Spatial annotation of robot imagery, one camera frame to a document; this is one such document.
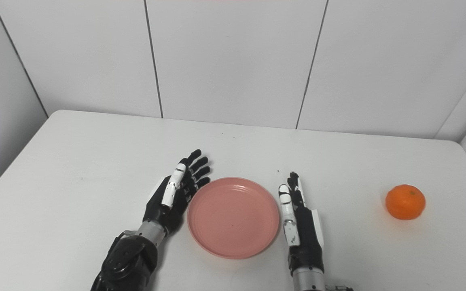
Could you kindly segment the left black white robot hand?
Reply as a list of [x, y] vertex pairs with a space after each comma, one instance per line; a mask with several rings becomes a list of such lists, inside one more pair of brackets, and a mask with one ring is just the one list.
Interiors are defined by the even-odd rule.
[[196, 149], [179, 161], [172, 175], [164, 177], [146, 204], [143, 221], [161, 225], [166, 235], [176, 231], [183, 214], [200, 188], [210, 183], [209, 159]]

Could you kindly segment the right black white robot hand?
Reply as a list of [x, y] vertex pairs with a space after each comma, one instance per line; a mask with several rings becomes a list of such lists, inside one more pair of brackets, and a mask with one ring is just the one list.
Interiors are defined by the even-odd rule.
[[308, 268], [325, 271], [322, 260], [322, 232], [318, 211], [307, 207], [300, 176], [291, 172], [287, 183], [278, 188], [282, 225], [289, 247], [290, 273]]

